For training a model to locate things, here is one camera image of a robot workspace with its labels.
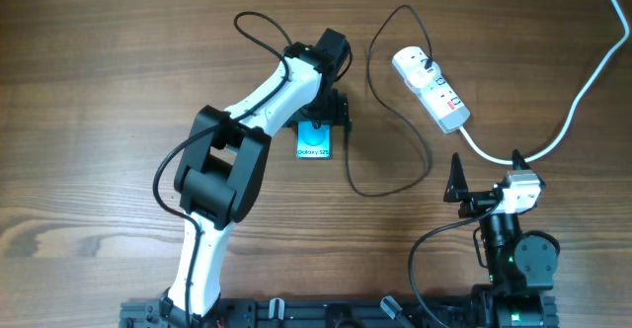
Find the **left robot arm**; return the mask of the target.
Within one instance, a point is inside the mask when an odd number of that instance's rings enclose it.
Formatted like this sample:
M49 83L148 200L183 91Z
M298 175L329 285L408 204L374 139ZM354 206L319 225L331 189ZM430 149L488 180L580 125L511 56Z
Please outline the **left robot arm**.
M348 98L334 87L352 60L344 35L328 29L316 44L294 42L279 57L242 101L202 108L176 149L186 233L176 279L159 300L161 319L173 327L207 327L215 316L229 237L255 204L273 136L293 123L350 122Z

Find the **white charger plug adapter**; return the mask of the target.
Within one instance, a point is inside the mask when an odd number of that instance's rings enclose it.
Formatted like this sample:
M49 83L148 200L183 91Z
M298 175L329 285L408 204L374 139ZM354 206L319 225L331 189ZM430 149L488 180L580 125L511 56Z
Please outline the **white charger plug adapter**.
M404 79L407 86L414 92L420 93L423 89L429 87L441 75L441 71L437 66L426 69L424 66L410 69Z

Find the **black mounting rail base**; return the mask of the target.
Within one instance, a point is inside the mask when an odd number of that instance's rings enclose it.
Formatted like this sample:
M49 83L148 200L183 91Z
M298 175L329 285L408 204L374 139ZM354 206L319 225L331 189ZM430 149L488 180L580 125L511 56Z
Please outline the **black mounting rail base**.
M485 294L428 297L434 317L413 300L219 299L209 314L187 321L182 309L162 300L124 303L121 327L336 328L336 327L533 327L560 325L551 296L488 298Z

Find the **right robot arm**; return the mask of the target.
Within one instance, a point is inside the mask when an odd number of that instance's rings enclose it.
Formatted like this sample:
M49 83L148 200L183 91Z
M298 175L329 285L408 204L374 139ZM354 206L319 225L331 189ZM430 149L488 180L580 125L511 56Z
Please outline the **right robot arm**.
M462 163L453 154L443 200L458 203L458 216L479 223L473 233L479 265L490 282L469 295L473 327L558 327L554 286L561 246L541 230L524 231L519 217L537 207L545 182L513 152L512 168L489 191L468 189Z

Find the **smartphone with cyan screen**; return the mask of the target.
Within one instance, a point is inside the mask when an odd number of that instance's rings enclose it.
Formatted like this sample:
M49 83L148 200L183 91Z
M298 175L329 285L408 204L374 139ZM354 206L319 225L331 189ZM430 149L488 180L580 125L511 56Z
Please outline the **smartphone with cyan screen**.
M297 124L296 156L299 159L329 159L331 157L331 126L312 122Z

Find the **white power strip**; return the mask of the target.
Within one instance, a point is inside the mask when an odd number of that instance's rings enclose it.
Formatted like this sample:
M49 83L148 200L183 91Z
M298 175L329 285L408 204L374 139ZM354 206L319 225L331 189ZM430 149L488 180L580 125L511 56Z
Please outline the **white power strip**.
M430 67L427 63L430 58L418 46L407 46L392 58L392 64L403 79L410 69L424 66L426 69L433 66L440 67L433 61ZM432 119L444 133L452 133L464 126L470 117L470 111L466 108L462 100L447 83L442 73L437 79L420 93L414 93L421 104L425 107Z

